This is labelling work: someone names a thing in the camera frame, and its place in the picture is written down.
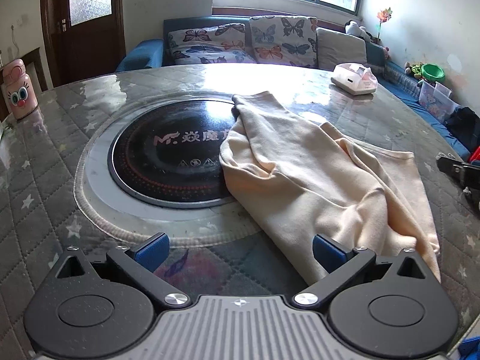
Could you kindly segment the cream knit sweater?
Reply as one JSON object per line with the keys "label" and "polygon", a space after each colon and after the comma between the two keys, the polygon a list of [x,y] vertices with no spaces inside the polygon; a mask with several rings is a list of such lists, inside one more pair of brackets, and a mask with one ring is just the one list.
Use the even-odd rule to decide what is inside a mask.
{"label": "cream knit sweater", "polygon": [[439,239],[415,157],[314,124],[272,94],[234,96],[220,146],[230,193],[308,284],[325,276],[312,239],[395,256],[411,248],[438,275]]}

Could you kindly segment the pink cartoon face jar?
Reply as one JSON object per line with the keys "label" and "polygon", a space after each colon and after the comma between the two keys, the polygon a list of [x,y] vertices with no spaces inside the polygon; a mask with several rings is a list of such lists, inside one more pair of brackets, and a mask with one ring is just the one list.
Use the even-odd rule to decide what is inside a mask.
{"label": "pink cartoon face jar", "polygon": [[8,63],[2,69],[2,77],[11,113],[16,120],[24,119],[38,107],[37,96],[24,61],[18,58]]}

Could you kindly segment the clear plastic storage box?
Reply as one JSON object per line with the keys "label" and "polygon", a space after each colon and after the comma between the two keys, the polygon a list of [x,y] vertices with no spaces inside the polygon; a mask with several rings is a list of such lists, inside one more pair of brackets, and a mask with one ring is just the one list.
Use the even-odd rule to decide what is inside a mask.
{"label": "clear plastic storage box", "polygon": [[429,82],[422,80],[418,102],[435,119],[443,124],[460,107],[458,103],[450,98],[451,94],[450,89],[439,82],[432,86]]}

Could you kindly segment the pink white tissue box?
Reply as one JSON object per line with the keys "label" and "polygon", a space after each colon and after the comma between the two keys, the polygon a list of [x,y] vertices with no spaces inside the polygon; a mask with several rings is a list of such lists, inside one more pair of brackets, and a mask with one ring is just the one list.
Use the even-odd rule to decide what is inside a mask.
{"label": "pink white tissue box", "polygon": [[378,86],[377,77],[370,67],[360,63],[340,63],[332,72],[330,80],[351,95],[373,94]]}

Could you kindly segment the right butterfly print cushion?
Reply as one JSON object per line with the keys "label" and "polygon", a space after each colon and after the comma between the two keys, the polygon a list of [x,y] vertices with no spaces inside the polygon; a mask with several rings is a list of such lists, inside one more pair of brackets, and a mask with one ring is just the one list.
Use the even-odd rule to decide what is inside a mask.
{"label": "right butterfly print cushion", "polygon": [[258,63],[317,68],[317,18],[254,16],[250,37]]}

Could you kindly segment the dark wooden glass door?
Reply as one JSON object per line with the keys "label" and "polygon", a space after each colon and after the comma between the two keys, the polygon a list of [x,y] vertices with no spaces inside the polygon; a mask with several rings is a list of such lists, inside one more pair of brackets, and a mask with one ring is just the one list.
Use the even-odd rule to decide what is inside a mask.
{"label": "dark wooden glass door", "polygon": [[40,0],[53,86],[114,72],[125,57],[122,0]]}

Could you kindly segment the left butterfly print cushion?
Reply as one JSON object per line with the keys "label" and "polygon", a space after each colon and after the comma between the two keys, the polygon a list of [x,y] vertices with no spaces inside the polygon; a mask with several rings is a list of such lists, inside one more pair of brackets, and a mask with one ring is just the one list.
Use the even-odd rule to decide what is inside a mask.
{"label": "left butterfly print cushion", "polygon": [[247,53],[245,25],[221,24],[188,28],[168,34],[170,55],[176,65],[256,63]]}

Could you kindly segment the green plastic bowl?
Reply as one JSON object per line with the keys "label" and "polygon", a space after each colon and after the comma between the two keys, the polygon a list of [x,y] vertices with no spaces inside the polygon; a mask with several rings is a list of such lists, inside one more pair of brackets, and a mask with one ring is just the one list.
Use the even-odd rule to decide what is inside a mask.
{"label": "green plastic bowl", "polygon": [[443,83],[445,80],[444,70],[439,65],[434,63],[422,64],[421,74],[423,79],[429,82]]}

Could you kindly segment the blue sofa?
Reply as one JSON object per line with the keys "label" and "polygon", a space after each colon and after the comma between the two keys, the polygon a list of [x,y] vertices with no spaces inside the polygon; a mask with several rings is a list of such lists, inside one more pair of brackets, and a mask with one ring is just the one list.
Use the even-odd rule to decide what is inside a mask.
{"label": "blue sofa", "polygon": [[[245,16],[204,16],[197,18],[167,19],[163,23],[163,37],[142,41],[130,51],[116,69],[127,72],[146,68],[160,68],[175,65],[170,55],[168,34],[183,29],[200,29],[221,24],[240,23],[245,25],[247,53],[256,59],[251,44],[251,29]],[[326,24],[317,19],[317,28],[345,33],[345,27]],[[422,86],[422,63],[406,63],[400,67],[389,60],[389,49],[373,42],[365,42],[367,68],[371,68],[380,85],[397,96],[405,105],[422,117],[441,137],[467,162],[479,160],[479,116],[467,106],[460,106],[442,124],[418,102]]]}

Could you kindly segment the white plush toy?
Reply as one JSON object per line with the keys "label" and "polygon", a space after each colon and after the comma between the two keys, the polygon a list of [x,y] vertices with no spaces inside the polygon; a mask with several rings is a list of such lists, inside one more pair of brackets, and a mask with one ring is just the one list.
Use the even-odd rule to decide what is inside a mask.
{"label": "white plush toy", "polygon": [[372,41],[372,37],[366,31],[366,28],[357,24],[354,20],[350,20],[345,24],[345,33],[363,39],[365,42]]}

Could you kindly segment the butterfly print cushion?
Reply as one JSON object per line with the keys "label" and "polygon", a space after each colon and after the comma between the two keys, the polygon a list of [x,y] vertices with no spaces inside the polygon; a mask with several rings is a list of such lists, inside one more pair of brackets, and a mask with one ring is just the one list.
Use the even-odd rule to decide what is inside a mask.
{"label": "butterfly print cushion", "polygon": [[221,24],[188,28],[168,34],[170,55],[176,65],[256,63],[247,53],[245,25]]}
{"label": "butterfly print cushion", "polygon": [[250,37],[258,63],[317,68],[317,18],[254,16]]}

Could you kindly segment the colourful pinwheel flower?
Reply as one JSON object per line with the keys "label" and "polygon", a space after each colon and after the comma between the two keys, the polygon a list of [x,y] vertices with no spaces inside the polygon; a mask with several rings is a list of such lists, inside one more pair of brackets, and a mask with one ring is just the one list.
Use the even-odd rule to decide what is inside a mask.
{"label": "colourful pinwheel flower", "polygon": [[382,30],[382,26],[384,23],[386,23],[387,21],[389,21],[392,17],[392,10],[391,8],[386,8],[386,9],[383,9],[383,10],[380,10],[378,13],[377,13],[377,18],[378,18],[378,27],[377,27],[377,40],[380,40],[380,35],[381,35],[381,30]]}

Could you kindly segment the beige plain cushion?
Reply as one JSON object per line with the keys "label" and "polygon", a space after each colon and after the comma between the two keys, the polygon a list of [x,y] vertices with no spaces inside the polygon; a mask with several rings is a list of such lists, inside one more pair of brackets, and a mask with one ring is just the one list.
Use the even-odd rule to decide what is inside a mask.
{"label": "beige plain cushion", "polygon": [[316,39],[320,70],[332,72],[340,63],[367,63],[363,39],[321,27],[316,29]]}

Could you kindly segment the black round induction cooktop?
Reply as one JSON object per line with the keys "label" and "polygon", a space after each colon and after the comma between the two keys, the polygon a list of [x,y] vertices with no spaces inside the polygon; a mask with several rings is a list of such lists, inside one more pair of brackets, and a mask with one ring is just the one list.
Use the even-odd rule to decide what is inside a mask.
{"label": "black round induction cooktop", "polygon": [[153,106],[112,141],[110,175],[126,194],[153,206],[189,210],[229,203],[219,155],[235,121],[230,100],[197,97]]}

